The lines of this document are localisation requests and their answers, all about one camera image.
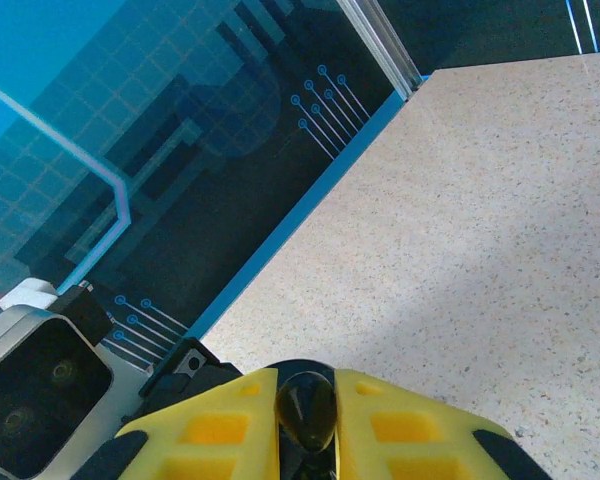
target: glass panel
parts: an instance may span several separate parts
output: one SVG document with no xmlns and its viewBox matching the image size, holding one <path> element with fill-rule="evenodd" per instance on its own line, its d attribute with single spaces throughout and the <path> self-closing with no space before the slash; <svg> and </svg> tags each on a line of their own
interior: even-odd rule
<svg viewBox="0 0 600 480">
<path fill-rule="evenodd" d="M 67 3 L 0 7 L 0 292 L 86 275 L 153 363 L 393 88 L 336 0 Z"/>
<path fill-rule="evenodd" d="M 351 24 L 406 101 L 423 82 L 422 75 L 375 0 L 338 0 Z"/>
<path fill-rule="evenodd" d="M 600 51 L 600 0 L 378 0 L 423 74 Z"/>
</svg>

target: metal frame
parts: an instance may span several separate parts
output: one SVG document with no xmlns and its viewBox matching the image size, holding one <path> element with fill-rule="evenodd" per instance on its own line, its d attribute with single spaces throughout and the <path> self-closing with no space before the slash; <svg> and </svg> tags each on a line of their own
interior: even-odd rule
<svg viewBox="0 0 600 480">
<path fill-rule="evenodd" d="M 423 82 L 377 0 L 337 0 L 389 81 L 407 101 Z"/>
</svg>

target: blue grid pattern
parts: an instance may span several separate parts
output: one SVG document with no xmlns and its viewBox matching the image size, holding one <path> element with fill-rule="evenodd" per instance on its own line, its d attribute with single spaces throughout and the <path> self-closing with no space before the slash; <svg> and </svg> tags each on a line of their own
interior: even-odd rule
<svg viewBox="0 0 600 480">
<path fill-rule="evenodd" d="M 288 0 L 276 2 L 285 13 L 293 8 Z M 221 22 L 256 59 L 265 58 L 265 49 L 233 11 L 238 3 L 128 0 L 29 107 L 93 155 L 104 156 L 176 75 L 194 86 L 222 87 L 236 80 L 243 63 L 215 31 Z M 282 40 L 284 34 L 258 0 L 244 4 L 274 41 Z M 247 80 L 231 82 L 218 101 L 231 97 L 249 103 L 254 86 Z M 259 136 L 247 129 L 232 135 L 220 129 L 215 135 L 237 149 Z M 0 138 L 0 289 L 28 274 L 14 253 L 86 173 L 22 120 Z"/>
</svg>

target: camera lens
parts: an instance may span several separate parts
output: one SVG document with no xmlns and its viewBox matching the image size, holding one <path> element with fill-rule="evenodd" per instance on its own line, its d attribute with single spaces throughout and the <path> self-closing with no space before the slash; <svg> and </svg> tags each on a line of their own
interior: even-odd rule
<svg viewBox="0 0 600 480">
<path fill-rule="evenodd" d="M 200 368 L 200 359 L 198 357 L 191 357 L 188 364 L 190 370 L 196 371 Z"/>
<path fill-rule="evenodd" d="M 59 387 L 65 387 L 73 383 L 78 374 L 78 367 L 75 362 L 64 359 L 53 367 L 51 372 L 51 383 Z"/>
<path fill-rule="evenodd" d="M 15 438 L 26 432 L 35 415 L 29 407 L 19 407 L 12 410 L 0 426 L 0 435 L 7 438 Z"/>
</svg>

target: camera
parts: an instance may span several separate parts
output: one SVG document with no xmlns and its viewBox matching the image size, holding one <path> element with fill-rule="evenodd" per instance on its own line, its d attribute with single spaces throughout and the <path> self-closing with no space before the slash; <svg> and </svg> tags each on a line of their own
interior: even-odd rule
<svg viewBox="0 0 600 480">
<path fill-rule="evenodd" d="M 141 403 L 147 380 L 67 317 L 26 305 L 0 314 L 0 478 L 73 472 Z"/>
</svg>

